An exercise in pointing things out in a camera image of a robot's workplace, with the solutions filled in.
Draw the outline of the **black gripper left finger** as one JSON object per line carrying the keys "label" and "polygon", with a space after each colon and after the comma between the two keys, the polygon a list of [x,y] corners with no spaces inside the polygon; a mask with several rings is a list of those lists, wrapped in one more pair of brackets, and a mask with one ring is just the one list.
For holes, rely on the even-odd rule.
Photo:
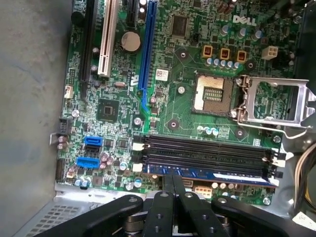
{"label": "black gripper left finger", "polygon": [[174,209],[173,177],[162,179],[163,189],[146,199],[125,195],[39,234],[40,237],[120,237],[128,225],[143,222],[143,237],[172,236]]}

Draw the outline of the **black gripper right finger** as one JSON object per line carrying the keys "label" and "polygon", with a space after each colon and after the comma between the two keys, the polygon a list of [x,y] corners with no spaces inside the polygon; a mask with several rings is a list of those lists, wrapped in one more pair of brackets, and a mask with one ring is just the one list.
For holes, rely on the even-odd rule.
{"label": "black gripper right finger", "polygon": [[182,177],[173,175],[175,195],[186,221],[199,237],[314,237],[316,232],[272,213],[220,196],[211,203],[186,192]]}

